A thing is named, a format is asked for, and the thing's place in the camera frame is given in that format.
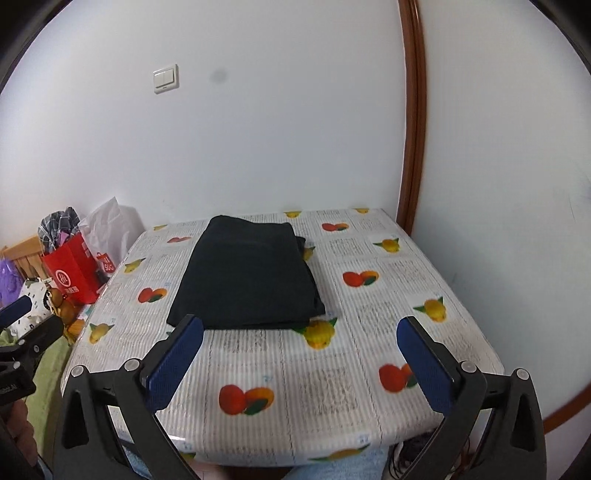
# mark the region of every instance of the fruit-print tablecloth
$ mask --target fruit-print tablecloth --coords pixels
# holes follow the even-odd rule
[[[303,330],[207,331],[171,404],[158,413],[177,447],[202,462],[301,465],[391,445],[436,427],[396,344],[416,316],[456,359],[503,373],[451,288],[381,210],[244,216],[289,222],[327,315]],[[165,323],[207,220],[144,233],[96,303],[62,379],[77,364],[117,369],[166,338]],[[262,281],[264,278],[253,278]],[[117,410],[120,435],[129,434]]]

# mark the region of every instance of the black towel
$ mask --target black towel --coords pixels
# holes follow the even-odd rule
[[[306,239],[289,223],[211,219],[195,245],[168,314],[173,326],[190,313],[206,329],[288,329],[324,313],[302,259]]]

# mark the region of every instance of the orange fruit print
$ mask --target orange fruit print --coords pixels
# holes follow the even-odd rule
[[[404,364],[400,370],[407,379],[407,388],[414,387],[417,384],[417,377],[415,377],[413,371],[410,370],[410,365]]]
[[[174,236],[170,240],[168,240],[168,242],[166,242],[166,243],[168,243],[168,244],[177,244],[179,242],[184,242],[185,240],[189,240],[190,238],[191,237],[189,237],[189,236],[182,236],[182,237]]]
[[[379,278],[379,273],[374,270],[366,270],[361,273],[345,272],[343,273],[343,281],[349,287],[366,287],[374,283]]]
[[[255,415],[268,409],[273,400],[275,394],[267,387],[251,388],[244,393],[236,385],[224,385],[219,394],[220,408],[228,415]]]
[[[224,385],[219,395],[220,408],[228,415],[238,415],[246,410],[246,395],[236,385]]]
[[[355,272],[345,272],[343,273],[343,281],[349,287],[360,287],[363,285],[363,278],[361,275]]]
[[[407,377],[396,365],[386,364],[379,369],[379,381],[385,390],[398,393],[406,387]]]
[[[333,225],[332,223],[323,223],[322,230],[326,230],[327,232],[341,232],[343,230],[347,230],[349,225],[347,223],[337,223]]]
[[[167,293],[168,291],[166,288],[156,288],[156,290],[152,290],[150,287],[146,287],[141,292],[139,292],[138,302],[153,303],[160,300],[162,297],[165,297]]]

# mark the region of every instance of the logo on red bag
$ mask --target logo on red bag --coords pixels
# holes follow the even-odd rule
[[[82,242],[82,248],[84,249],[84,253],[86,254],[86,258],[90,258],[92,256],[92,254],[90,253],[90,250],[88,250],[86,243]]]
[[[70,277],[63,270],[56,270],[56,280],[65,287],[69,287],[72,284]]]

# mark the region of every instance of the purple bag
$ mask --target purple bag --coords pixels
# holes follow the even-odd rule
[[[0,260],[0,305],[15,301],[24,283],[21,274],[10,260]]]

